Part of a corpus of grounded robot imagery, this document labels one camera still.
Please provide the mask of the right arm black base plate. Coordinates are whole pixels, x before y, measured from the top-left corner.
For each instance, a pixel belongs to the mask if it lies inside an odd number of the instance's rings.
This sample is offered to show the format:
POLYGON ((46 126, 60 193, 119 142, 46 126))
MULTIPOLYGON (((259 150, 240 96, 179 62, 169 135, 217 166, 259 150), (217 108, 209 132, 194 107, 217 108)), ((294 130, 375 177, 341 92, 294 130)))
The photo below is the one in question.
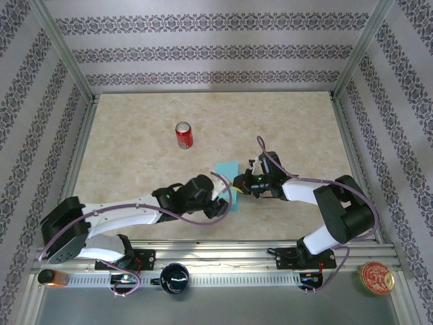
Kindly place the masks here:
POLYGON ((334 252, 327 249, 318 255, 310 255, 298 248, 276 248, 275 261, 277 269, 335 269, 337 267, 334 252))

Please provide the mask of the light blue cloth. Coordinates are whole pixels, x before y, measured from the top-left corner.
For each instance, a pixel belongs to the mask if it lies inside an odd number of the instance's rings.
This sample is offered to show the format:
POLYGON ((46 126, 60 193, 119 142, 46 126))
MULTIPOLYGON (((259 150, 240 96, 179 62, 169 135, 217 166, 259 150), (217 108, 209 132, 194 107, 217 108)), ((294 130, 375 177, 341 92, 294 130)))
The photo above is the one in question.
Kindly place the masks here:
MULTIPOLYGON (((240 164, 238 160, 229 162, 222 162, 216 165, 216 172, 225 176, 230 182, 233 182, 234 178, 240 174, 240 164)), ((239 204, 237 202, 237 191, 231 188, 232 205, 230 211, 237 213, 239 211, 239 204)))

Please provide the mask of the red and gold round tin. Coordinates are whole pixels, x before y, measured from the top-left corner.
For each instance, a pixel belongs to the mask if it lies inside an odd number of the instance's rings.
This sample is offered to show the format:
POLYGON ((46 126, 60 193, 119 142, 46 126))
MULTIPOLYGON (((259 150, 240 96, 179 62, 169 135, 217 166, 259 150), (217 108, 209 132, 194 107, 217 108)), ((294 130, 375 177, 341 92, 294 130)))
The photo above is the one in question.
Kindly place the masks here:
POLYGON ((364 290, 372 295, 389 295, 395 286, 394 274, 386 265, 377 261, 360 266, 357 278, 364 290))

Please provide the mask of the dark blue mug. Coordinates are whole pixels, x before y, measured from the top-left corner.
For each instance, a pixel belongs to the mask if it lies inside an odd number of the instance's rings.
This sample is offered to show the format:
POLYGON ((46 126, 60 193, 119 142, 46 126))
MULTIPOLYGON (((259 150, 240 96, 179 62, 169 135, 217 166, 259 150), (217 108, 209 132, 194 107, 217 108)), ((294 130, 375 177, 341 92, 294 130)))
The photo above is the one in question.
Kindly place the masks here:
POLYGON ((150 284, 160 286, 170 295, 181 294, 189 286, 190 275, 187 268, 180 263, 170 263, 165 266, 158 278, 152 278, 150 284))

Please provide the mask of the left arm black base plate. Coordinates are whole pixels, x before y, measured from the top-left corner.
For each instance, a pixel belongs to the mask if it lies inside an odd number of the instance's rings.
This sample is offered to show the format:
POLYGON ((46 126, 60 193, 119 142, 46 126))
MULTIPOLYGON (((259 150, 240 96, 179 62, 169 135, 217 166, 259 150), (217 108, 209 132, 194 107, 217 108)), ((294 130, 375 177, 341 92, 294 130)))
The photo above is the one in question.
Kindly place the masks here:
POLYGON ((156 252, 151 249, 133 249, 134 257, 126 265, 125 263, 115 262, 114 264, 123 269, 138 272, 141 271, 153 271, 154 263, 156 261, 156 252))

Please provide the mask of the small controller board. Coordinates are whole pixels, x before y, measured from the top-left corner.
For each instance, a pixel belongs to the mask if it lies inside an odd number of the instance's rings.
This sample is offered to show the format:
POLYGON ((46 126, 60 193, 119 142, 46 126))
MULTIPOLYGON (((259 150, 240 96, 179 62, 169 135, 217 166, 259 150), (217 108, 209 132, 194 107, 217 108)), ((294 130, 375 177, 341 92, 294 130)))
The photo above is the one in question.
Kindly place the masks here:
POLYGON ((319 272, 314 273, 300 273, 300 281, 304 285, 321 286, 323 284, 323 275, 319 272))
POLYGON ((110 277, 111 285, 133 285, 137 283, 137 278, 131 274, 115 274, 110 277))

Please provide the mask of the aluminium frame post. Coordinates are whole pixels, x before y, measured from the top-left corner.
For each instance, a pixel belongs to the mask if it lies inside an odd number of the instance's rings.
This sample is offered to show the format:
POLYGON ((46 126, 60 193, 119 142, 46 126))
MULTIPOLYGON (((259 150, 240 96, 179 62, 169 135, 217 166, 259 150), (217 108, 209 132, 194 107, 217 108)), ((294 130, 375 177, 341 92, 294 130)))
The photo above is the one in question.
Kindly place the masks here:
POLYGON ((365 55, 374 35, 384 21, 386 14, 390 10, 394 1, 395 0, 378 0, 369 19, 367 20, 365 28, 360 34, 351 54, 348 57, 347 63, 344 65, 334 88, 330 92, 333 101, 336 101, 341 97, 342 92, 347 86, 362 57, 365 55))
POLYGON ((53 46, 55 47, 57 53, 59 54, 62 61, 65 63, 68 71, 72 75, 75 83, 78 85, 81 93, 85 96, 87 102, 93 102, 95 99, 95 94, 91 90, 91 86, 87 81, 87 78, 83 71, 81 70, 78 62, 66 42, 55 18, 49 11, 45 0, 28 0, 32 11, 35 13, 48 37, 50 38, 53 46))

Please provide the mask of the orange bottle with black cap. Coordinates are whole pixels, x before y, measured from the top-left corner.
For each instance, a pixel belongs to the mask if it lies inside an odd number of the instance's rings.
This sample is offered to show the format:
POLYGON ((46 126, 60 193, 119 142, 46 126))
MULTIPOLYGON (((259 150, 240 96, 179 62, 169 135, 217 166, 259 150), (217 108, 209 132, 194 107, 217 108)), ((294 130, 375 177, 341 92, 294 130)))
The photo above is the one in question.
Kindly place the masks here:
POLYGON ((43 269, 39 272, 37 280, 40 284, 52 287, 66 287, 69 275, 66 272, 56 269, 43 269))

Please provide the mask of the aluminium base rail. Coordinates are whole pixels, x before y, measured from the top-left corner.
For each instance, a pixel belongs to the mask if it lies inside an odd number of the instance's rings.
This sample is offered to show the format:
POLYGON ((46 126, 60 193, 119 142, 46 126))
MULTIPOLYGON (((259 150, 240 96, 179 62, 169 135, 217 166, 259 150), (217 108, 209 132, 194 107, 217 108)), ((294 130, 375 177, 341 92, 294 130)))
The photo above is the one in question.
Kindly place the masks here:
MULTIPOLYGON (((247 273, 275 272, 276 260, 268 254, 268 248, 288 248, 295 246, 289 240, 133 240, 133 248, 151 249, 156 252, 154 270, 179 262, 191 273, 247 273)), ((393 244, 379 244, 374 240, 364 240, 348 245, 349 256, 340 269, 351 272, 368 262, 379 262, 391 270, 402 270, 403 263, 393 244)))

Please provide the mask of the aluminium side rail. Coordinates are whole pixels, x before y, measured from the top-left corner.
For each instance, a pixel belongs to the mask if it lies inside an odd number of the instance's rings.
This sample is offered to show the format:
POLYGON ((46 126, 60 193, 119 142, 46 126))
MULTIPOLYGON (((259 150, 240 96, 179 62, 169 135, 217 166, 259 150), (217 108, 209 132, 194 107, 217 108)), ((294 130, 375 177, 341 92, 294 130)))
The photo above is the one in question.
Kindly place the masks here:
POLYGON ((74 193, 74 187, 78 178, 78 171, 83 159, 86 137, 91 128, 91 119, 95 114, 97 100, 94 99, 86 107, 86 110, 73 120, 71 130, 68 133, 63 146, 62 155, 53 183, 50 187, 49 198, 47 199, 43 217, 46 217, 66 197, 74 193))
POLYGON ((371 197, 369 187, 365 182, 365 175, 363 173, 362 166, 363 160, 359 160, 360 156, 357 151, 357 142, 352 136, 350 124, 346 120, 346 115, 344 114, 344 110, 342 109, 339 100, 334 98, 334 93, 330 92, 329 96, 336 115, 337 124, 342 136, 342 141, 344 142, 344 148, 346 150, 350 169, 352 171, 352 176, 354 180, 358 183, 359 187, 362 189, 366 198, 369 199, 371 204, 374 204, 374 200, 371 197))

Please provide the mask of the red soda can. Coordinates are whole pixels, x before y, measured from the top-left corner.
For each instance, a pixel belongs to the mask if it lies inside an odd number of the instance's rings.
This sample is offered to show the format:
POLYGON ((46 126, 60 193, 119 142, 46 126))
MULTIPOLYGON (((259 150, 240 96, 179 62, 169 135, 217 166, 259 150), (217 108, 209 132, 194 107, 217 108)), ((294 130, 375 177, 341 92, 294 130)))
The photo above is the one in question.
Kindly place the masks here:
POLYGON ((188 122, 182 121, 177 123, 175 133, 180 148, 189 149, 193 146, 192 128, 188 122))

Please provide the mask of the grey metal bottom plate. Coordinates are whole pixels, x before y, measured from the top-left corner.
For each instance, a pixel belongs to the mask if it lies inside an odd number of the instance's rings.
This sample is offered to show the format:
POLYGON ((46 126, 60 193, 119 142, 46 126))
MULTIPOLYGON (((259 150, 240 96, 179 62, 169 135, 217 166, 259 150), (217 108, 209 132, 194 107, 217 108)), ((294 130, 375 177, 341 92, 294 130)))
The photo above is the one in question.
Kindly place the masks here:
POLYGON ((35 325, 400 325, 389 297, 326 288, 142 288, 120 298, 104 288, 48 289, 35 325))

